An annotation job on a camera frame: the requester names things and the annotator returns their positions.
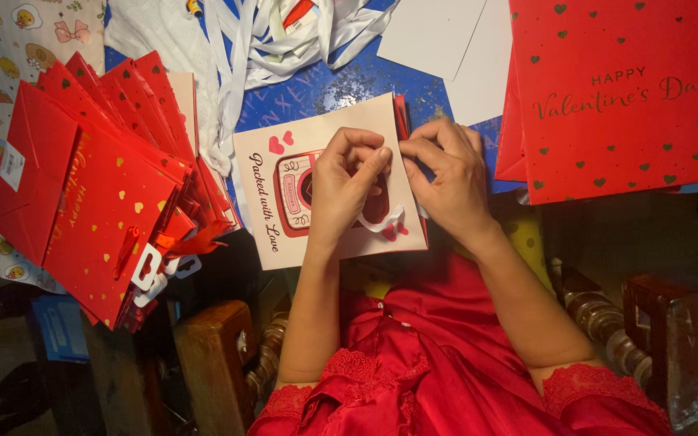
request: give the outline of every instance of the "blue table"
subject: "blue table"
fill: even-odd
[[[236,13],[233,0],[225,0]],[[371,0],[367,7],[384,10],[393,0]],[[199,19],[206,32],[204,18]],[[237,132],[287,123],[296,119],[321,115],[364,100],[394,92],[406,96],[412,128],[444,116],[451,117],[451,105],[443,79],[413,70],[376,56],[381,37],[377,36],[348,65],[331,71],[322,61],[305,67],[286,82],[247,91],[236,128]],[[112,69],[126,57],[105,47],[105,64]],[[487,174],[494,174],[497,143],[502,117],[471,126],[481,134],[484,143]],[[526,188],[526,183],[501,182],[489,177],[492,193]]]

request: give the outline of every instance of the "barcode sticker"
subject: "barcode sticker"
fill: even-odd
[[[23,166],[25,158],[23,155],[10,143],[7,143],[5,152],[2,155],[2,165],[0,166],[0,177],[13,187],[15,192],[18,192],[20,185],[20,177],[23,175]]]

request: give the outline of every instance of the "white card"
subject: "white card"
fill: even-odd
[[[513,35],[507,0],[486,0],[457,77],[444,80],[454,122],[465,126],[502,115]]]
[[[2,165],[0,166],[0,177],[13,187],[15,192],[18,192],[20,186],[20,178],[23,175],[23,165],[25,158],[23,155],[10,143],[7,143],[5,152],[2,155]]]
[[[254,231],[263,269],[303,263],[311,226],[312,168],[342,126],[382,135],[393,152],[386,190],[365,203],[364,219],[382,223],[395,215],[399,204],[403,213],[379,233],[355,223],[336,250],[338,258],[427,249],[402,163],[390,93],[324,115],[233,135],[250,207],[247,226]]]
[[[485,1],[405,0],[395,8],[377,55],[454,80]]]

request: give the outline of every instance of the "cartoon print tablecloth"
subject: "cartoon print tablecloth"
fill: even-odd
[[[104,72],[103,0],[26,1],[0,0],[0,156],[20,80],[36,84],[40,71],[56,60],[65,63],[75,51],[98,73]],[[0,275],[51,292],[65,292],[1,235]]]

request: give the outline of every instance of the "white ribbon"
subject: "white ribbon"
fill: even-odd
[[[400,216],[403,213],[403,207],[402,203],[399,203],[387,217],[378,224],[373,224],[369,223],[368,220],[365,220],[365,217],[362,215],[362,212],[357,215],[357,221],[359,221],[363,226],[365,226],[366,229],[370,230],[373,233],[379,233],[380,231],[384,230],[385,228],[389,227],[397,221]]]
[[[376,35],[384,31],[400,0],[395,0],[384,12],[365,9],[368,0],[316,0],[320,8],[319,18],[286,36],[281,29],[284,17],[279,14],[279,0],[261,0],[257,19],[253,19],[257,0],[234,1],[239,18],[230,11],[223,0],[206,0],[204,8],[206,33],[212,45],[212,56],[221,81],[217,102],[222,118],[219,149],[231,158],[231,177],[241,220],[247,224],[247,230],[250,231],[249,210],[233,149],[233,132],[241,114],[244,91],[283,82],[300,68],[320,59],[330,69],[343,67]],[[288,8],[292,8],[295,1],[291,0]],[[257,38],[265,35],[266,27],[266,38],[263,41],[258,40]],[[232,44],[230,62],[226,55],[223,34]],[[311,44],[302,56],[298,57],[292,53],[294,48],[315,39],[318,44]],[[327,63],[328,56],[347,43],[349,45],[335,63]],[[251,49],[258,49],[270,55],[263,57],[257,50]]]

